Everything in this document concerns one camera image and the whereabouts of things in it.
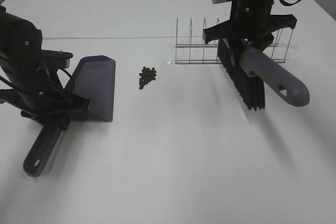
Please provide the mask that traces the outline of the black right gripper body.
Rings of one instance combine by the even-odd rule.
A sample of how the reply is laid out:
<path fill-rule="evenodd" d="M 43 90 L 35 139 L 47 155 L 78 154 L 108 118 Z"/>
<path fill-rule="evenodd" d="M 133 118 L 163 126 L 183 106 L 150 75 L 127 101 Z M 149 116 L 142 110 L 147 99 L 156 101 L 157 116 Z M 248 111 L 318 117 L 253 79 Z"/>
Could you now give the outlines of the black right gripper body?
<path fill-rule="evenodd" d="M 229 19 L 232 22 L 232 30 L 229 38 L 256 40 L 262 37 L 272 6 L 273 0 L 253 0 L 248 4 L 232 0 Z"/>

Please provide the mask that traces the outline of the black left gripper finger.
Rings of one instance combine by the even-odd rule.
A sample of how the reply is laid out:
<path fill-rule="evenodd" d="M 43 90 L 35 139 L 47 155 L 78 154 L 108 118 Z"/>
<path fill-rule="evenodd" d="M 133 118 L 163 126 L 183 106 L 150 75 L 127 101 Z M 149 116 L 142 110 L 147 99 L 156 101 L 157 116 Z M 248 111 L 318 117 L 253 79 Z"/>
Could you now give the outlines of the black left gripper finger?
<path fill-rule="evenodd" d="M 66 101 L 62 108 L 67 111 L 88 111 L 90 99 L 85 99 L 75 94 L 70 94 L 70 99 Z"/>
<path fill-rule="evenodd" d="M 68 113 L 63 114 L 53 114 L 53 115 L 42 115 L 39 117 L 39 123 L 42 126 L 46 125 L 56 125 L 61 130 L 67 130 L 70 124 L 70 115 Z"/>

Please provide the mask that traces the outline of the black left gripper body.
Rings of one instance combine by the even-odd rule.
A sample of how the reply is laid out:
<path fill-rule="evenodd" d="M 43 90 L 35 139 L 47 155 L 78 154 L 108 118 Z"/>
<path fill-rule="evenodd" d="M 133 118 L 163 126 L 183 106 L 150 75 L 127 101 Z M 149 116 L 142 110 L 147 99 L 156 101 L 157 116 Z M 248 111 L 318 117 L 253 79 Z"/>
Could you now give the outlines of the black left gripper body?
<path fill-rule="evenodd" d="M 1 82 L 10 88 L 1 89 L 1 104 L 8 103 L 20 109 L 23 117 L 37 122 L 60 118 L 68 113 L 68 91 L 57 73 L 3 71 L 6 78 L 1 77 Z"/>

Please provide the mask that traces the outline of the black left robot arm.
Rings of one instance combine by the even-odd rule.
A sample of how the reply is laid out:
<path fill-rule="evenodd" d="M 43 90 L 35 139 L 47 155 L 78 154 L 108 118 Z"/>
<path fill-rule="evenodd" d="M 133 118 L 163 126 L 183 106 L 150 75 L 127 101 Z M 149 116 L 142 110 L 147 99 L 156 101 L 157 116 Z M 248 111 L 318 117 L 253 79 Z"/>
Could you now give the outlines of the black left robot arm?
<path fill-rule="evenodd" d="M 62 130 L 72 112 L 86 112 L 90 101 L 73 94 L 75 79 L 67 71 L 73 54 L 42 49 L 43 35 L 33 23 L 1 7 L 1 103 L 21 110 L 41 125 L 55 122 Z"/>

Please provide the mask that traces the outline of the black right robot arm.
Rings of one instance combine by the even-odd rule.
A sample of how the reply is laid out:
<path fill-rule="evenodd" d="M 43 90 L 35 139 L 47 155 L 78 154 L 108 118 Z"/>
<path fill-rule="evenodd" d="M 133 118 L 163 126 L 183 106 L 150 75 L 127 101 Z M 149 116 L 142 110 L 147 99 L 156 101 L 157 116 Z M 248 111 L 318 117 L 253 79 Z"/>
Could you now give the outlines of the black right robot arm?
<path fill-rule="evenodd" d="M 296 27 L 294 15 L 271 14 L 274 0 L 212 0 L 213 4 L 227 2 L 231 2 L 230 19 L 204 29 L 204 43 L 219 39 L 259 40 L 280 29 Z"/>

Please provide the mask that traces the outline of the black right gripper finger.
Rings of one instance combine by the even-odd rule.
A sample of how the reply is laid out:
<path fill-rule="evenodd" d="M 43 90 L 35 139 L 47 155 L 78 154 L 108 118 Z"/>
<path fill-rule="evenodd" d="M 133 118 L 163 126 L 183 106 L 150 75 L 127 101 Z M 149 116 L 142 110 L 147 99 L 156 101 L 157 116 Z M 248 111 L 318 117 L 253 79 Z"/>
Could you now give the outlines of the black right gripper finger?
<path fill-rule="evenodd" d="M 223 22 L 213 27 L 203 29 L 203 41 L 205 44 L 208 44 L 213 40 L 233 37 L 233 22 Z"/>
<path fill-rule="evenodd" d="M 268 19 L 268 32 L 273 33 L 283 28 L 295 29 L 297 21 L 293 14 L 270 15 Z"/>

